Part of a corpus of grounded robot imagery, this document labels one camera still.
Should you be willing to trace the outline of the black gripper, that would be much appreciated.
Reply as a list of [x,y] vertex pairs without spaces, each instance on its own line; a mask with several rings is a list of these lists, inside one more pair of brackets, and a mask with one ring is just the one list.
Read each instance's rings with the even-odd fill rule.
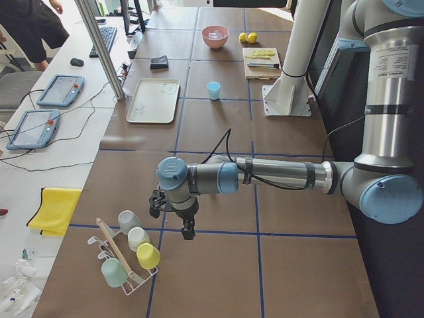
[[198,209],[197,198],[193,199],[193,202],[187,209],[174,208],[176,215],[183,220],[181,232],[185,240],[193,240],[195,237],[195,214],[198,212]]

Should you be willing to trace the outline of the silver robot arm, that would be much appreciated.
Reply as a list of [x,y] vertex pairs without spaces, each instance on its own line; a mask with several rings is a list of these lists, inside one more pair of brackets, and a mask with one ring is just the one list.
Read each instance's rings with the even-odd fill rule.
[[268,184],[337,193],[379,223],[397,224],[423,205],[423,190],[411,176],[407,136],[413,109],[415,68],[423,41],[422,1],[343,1],[339,46],[370,50],[362,152],[352,162],[286,162],[210,154],[200,164],[178,157],[156,169],[158,186],[150,214],[173,212],[183,237],[195,237],[197,198],[234,193],[240,184]]

